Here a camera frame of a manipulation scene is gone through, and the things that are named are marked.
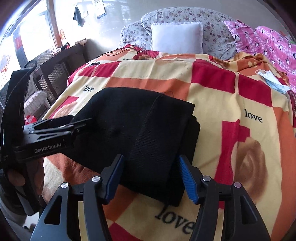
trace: face mask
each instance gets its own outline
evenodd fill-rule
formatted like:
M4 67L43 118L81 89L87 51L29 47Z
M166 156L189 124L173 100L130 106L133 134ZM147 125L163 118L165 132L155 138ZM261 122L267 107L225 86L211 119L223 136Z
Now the face mask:
M289 86L282 85L270 70L265 71L259 69L256 71L256 74L261 75L270 88L273 88L274 90L282 94L286 94L286 92L291 89Z

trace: white pillow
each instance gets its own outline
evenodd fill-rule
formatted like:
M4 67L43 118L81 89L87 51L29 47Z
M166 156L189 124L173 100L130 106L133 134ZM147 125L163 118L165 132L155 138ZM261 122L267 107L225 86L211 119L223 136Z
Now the white pillow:
M202 53L202 22L153 23L151 50L169 54Z

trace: hanging dark cloth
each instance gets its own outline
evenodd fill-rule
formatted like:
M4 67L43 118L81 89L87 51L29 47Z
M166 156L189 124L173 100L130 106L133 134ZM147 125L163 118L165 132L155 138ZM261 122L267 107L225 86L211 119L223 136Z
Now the hanging dark cloth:
M62 153L98 173L117 154L126 158L121 184L178 206L184 185L176 158L192 162L200 130L194 105L163 93L136 88L105 88L72 122L94 118L96 128L77 136Z
M81 17L81 13L80 13L79 8L77 7L77 5L75 7L73 20L77 21L79 27L83 27L84 20Z

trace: paper hanging on wall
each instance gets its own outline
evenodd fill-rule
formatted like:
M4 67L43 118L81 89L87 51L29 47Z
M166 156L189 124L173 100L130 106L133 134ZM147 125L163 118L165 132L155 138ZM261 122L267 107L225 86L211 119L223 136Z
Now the paper hanging on wall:
M96 19L99 19L106 15L103 0L92 0L93 5L96 8Z

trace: silver screw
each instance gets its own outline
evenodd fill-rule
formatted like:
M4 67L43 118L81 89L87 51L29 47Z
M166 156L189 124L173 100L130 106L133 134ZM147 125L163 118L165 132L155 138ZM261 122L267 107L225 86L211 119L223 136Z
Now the silver screw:
M69 186L69 183L62 183L61 188L67 188Z
M91 180L92 180L94 183L97 183L98 181L101 180L101 178L98 177L98 176L95 176L95 177L93 177Z
M235 186L236 188L241 188L241 187L242 187L241 183L239 183L239 182L235 182L235 183L234 183L234 186Z
M205 181L205 182L209 182L211 180L211 177L209 176L203 176L202 179Z

